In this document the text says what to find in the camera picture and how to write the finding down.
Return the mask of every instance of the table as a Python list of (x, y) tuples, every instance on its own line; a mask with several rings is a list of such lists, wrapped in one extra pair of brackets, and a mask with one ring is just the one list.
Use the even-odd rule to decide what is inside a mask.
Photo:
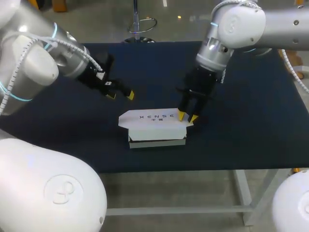
[[(175, 87), (195, 62), (200, 42), (87, 44), (115, 56), (111, 78), (123, 78), (134, 101), (111, 101), (59, 77), (25, 108), (2, 117), (0, 128), (38, 146), (78, 157), (98, 173), (186, 170), (235, 171), (243, 204), (222, 208), (109, 209), (108, 215), (245, 212), (253, 225), (290, 168), (308, 167), (309, 115), (278, 52), (260, 58), (236, 53), (223, 85), (187, 145), (130, 150), (118, 117), (130, 109), (175, 108)], [(269, 170), (251, 201), (243, 169)]]

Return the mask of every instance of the metal pole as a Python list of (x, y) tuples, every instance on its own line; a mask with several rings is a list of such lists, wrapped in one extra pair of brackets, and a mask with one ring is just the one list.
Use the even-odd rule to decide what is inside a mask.
[[(133, 18), (133, 24), (134, 24), (134, 31), (140, 31), (140, 19), (139, 19), (139, 11), (137, 8), (137, 0), (133, 0), (133, 7), (134, 7), (134, 18)], [(140, 42), (140, 34), (136, 33), (134, 34), (135, 42)]]

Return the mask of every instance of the robot logo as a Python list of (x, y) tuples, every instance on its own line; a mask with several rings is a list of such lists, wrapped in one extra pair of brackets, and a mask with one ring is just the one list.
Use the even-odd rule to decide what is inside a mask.
[(44, 196), (56, 205), (75, 205), (83, 198), (83, 188), (72, 176), (56, 175), (45, 185)]
[(55, 197), (53, 202), (55, 204), (65, 204), (69, 201), (69, 195), (72, 193), (74, 193), (74, 185), (69, 181), (64, 182), (62, 189), (56, 193), (60, 196)]

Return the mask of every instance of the box lid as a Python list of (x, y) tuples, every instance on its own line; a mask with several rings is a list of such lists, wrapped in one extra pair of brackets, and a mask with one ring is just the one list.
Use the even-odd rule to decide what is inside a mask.
[(129, 129), (133, 141), (183, 139), (187, 134), (186, 114), (183, 121), (178, 120), (178, 109), (129, 110), (119, 117), (118, 125)]

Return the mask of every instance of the white robot body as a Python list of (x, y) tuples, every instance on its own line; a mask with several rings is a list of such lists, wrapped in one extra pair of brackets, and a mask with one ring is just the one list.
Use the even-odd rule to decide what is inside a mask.
[(4, 232), (98, 232), (107, 209), (97, 173), (83, 161), (24, 141), (0, 140)]
[(272, 215), (278, 232), (309, 231), (309, 170), (287, 178), (278, 188)]

